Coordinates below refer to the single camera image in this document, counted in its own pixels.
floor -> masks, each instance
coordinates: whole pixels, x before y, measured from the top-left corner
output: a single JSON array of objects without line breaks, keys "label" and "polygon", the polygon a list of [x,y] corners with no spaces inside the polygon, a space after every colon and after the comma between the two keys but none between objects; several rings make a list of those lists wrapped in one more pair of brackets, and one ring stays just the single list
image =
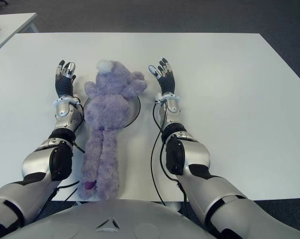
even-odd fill
[{"label": "floor", "polygon": [[[300,77],[300,0],[7,1],[8,6],[0,3],[0,14],[36,12],[39,32],[260,33]],[[257,203],[300,230],[300,199]],[[60,204],[51,202],[42,217]],[[66,202],[59,210],[71,205]]]}]

plush toy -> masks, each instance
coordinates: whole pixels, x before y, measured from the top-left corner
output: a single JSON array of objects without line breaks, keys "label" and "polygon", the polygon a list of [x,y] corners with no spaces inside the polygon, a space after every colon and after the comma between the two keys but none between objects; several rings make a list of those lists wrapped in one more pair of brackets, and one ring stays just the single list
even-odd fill
[{"label": "plush toy", "polygon": [[117,132],[129,122],[129,99],[143,92],[147,84],[141,72],[130,72],[118,61],[102,60],[96,83],[85,84],[91,101],[85,107],[85,120],[92,128],[87,141],[79,196],[88,199],[95,193],[101,199],[118,196]]}]

white tabletop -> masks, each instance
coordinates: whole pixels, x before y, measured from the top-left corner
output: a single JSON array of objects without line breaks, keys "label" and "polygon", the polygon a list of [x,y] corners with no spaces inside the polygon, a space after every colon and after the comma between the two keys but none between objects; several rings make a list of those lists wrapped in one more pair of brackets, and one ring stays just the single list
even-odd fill
[{"label": "white tabletop", "polygon": [[[300,78],[261,35],[236,33],[15,35],[0,50],[0,186],[21,180],[23,160],[54,128],[58,62],[76,63],[75,93],[84,101],[84,82],[94,81],[99,60],[111,59],[142,71],[148,83],[139,118],[118,135],[120,198],[158,201],[150,153],[158,133],[151,110],[159,85],[148,65],[162,56],[174,71],[186,129],[210,151],[210,172],[254,200],[300,198]],[[85,130],[77,139],[82,147]],[[159,147],[158,189],[165,201],[182,201],[158,166]],[[79,179],[82,157],[74,149],[73,172],[62,185]],[[54,199],[65,199],[74,188]]]},{"label": "white tabletop", "polygon": [[37,16],[35,13],[0,15],[0,48],[15,34],[22,32]]}]

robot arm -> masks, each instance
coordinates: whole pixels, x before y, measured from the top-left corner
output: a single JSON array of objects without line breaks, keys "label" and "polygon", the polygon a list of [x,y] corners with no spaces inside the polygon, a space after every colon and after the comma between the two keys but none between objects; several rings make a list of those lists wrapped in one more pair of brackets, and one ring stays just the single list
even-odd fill
[{"label": "robot arm", "polygon": [[56,126],[23,162],[23,180],[0,188],[0,237],[32,223],[63,179],[71,173],[75,131],[83,120],[80,101],[73,96],[74,63],[56,72]]},{"label": "robot arm", "polygon": [[207,148],[187,132],[180,118],[179,98],[174,94],[172,69],[164,58],[158,67],[149,66],[162,95],[160,104],[162,141],[166,144],[166,167],[184,188],[195,214],[218,238],[300,239],[300,232],[263,211],[229,181],[209,173]]}]

white pom-pom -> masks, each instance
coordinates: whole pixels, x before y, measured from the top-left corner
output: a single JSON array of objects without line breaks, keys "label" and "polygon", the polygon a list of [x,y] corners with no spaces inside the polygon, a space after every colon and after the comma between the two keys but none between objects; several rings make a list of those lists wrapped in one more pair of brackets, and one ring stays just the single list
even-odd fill
[{"label": "white pom-pom", "polygon": [[111,72],[114,64],[109,60],[101,60],[97,64],[97,69],[99,70],[99,73],[101,74],[107,74]]}]

